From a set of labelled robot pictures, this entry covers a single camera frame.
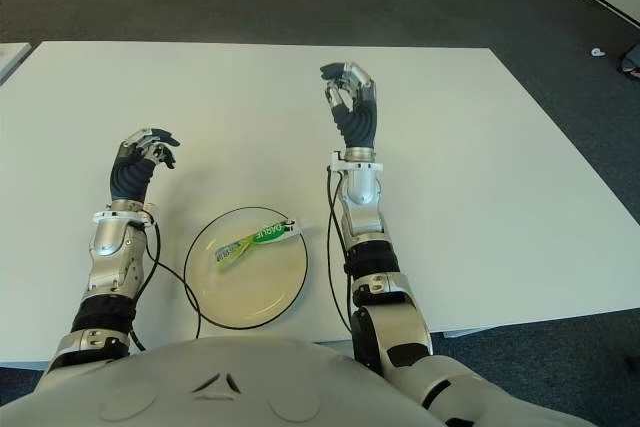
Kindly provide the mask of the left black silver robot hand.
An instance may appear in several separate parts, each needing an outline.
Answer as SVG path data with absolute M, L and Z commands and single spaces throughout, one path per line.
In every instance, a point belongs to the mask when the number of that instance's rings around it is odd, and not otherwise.
M 174 169 L 172 149 L 180 145 L 171 132 L 159 128 L 145 127 L 129 135 L 119 145 L 111 168 L 111 200 L 143 204 L 156 167 Z

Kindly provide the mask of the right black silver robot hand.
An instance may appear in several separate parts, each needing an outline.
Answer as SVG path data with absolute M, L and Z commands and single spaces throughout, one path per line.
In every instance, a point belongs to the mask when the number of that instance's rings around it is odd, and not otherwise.
M 346 149 L 373 153 L 377 131 L 377 96 L 373 78 L 352 61 L 320 67 L 325 98 Z

